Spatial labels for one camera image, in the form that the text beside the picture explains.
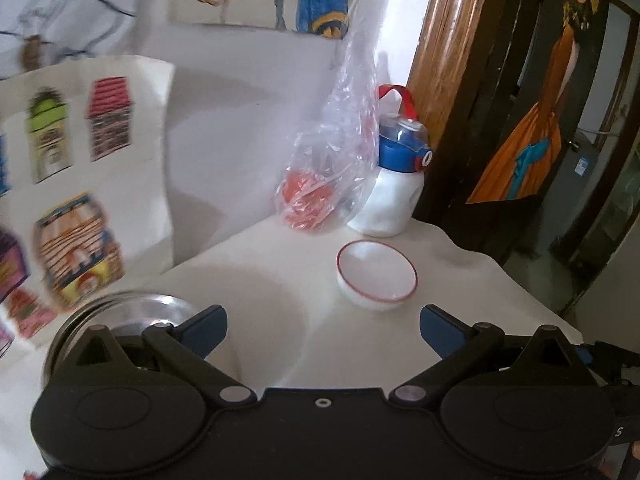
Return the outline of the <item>grey appliance with sticker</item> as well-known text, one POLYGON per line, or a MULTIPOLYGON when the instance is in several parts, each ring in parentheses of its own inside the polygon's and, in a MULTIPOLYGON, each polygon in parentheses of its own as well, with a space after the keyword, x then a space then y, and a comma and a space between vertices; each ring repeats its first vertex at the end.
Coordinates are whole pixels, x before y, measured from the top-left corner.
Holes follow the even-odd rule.
POLYGON ((603 131, 576 129, 528 236, 533 254, 546 252, 575 221, 578 205, 600 157, 597 144, 605 139, 603 131))

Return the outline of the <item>white blue water bottle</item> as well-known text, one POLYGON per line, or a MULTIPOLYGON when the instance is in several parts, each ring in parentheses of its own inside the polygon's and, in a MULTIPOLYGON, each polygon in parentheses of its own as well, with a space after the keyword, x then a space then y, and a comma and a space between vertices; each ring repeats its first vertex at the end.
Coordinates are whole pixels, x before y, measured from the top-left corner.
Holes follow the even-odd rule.
POLYGON ((409 223, 424 187, 424 171, 433 159, 427 128, 420 122, 411 92, 400 84, 382 84, 378 97, 395 91, 400 111, 378 120, 378 173, 367 200, 347 223, 365 236, 392 237, 409 223))

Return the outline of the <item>clear plastic bag red contents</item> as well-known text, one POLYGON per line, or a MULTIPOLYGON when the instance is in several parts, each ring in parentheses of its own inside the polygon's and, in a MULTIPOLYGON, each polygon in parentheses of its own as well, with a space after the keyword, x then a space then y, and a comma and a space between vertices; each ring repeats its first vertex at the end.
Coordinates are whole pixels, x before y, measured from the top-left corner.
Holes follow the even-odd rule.
POLYGON ((326 100, 299 127, 274 194, 280 220, 296 231, 335 230, 367 200, 378 169, 376 33, 357 8, 336 48, 335 78, 326 100))

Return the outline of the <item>houses drawing paper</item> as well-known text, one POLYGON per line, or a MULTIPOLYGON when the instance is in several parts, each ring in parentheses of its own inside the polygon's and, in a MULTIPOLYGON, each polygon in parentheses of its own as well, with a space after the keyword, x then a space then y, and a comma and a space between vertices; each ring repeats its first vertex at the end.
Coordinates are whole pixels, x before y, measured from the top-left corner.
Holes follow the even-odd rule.
POLYGON ((82 58, 1 85, 1 359, 168 270, 165 118, 175 66, 82 58))

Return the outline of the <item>orange dress woman painting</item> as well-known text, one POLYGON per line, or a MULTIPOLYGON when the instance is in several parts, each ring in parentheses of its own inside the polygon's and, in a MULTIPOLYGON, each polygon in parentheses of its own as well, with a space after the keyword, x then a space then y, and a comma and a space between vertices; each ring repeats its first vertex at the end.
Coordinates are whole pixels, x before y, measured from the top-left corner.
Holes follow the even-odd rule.
POLYGON ((509 115, 466 202, 537 195, 582 116, 602 49, 610 0, 541 0, 509 115))

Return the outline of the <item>steel plate with sticker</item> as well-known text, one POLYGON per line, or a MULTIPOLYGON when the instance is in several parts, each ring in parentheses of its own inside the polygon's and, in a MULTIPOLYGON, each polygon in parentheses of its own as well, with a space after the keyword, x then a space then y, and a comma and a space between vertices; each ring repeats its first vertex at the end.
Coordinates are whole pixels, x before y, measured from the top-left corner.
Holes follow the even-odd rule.
POLYGON ((41 385, 48 384, 55 369, 90 326, 104 325, 115 336, 139 336, 156 323, 179 325, 199 310, 181 298, 145 290, 124 290, 93 299, 56 332, 44 361, 41 385))

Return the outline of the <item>white red-rimmed bowl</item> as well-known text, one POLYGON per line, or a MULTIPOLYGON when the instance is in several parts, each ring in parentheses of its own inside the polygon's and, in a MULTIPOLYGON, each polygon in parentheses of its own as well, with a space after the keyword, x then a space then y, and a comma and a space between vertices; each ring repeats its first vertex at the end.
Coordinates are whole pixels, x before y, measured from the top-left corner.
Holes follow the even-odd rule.
POLYGON ((378 240, 354 240, 335 259, 337 285, 355 306, 387 312, 402 306, 418 288, 418 272, 398 249, 378 240))

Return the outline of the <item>brown wooden door frame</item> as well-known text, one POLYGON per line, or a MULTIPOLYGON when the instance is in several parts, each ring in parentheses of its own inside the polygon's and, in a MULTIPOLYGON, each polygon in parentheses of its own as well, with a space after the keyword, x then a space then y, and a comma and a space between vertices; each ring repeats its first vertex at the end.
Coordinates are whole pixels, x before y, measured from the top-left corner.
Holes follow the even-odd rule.
POLYGON ((521 68, 541 0, 430 0, 408 86, 420 121, 431 135, 435 157, 414 214, 442 224, 462 204, 474 182, 469 160, 486 142, 473 127, 485 115, 499 84, 521 68))

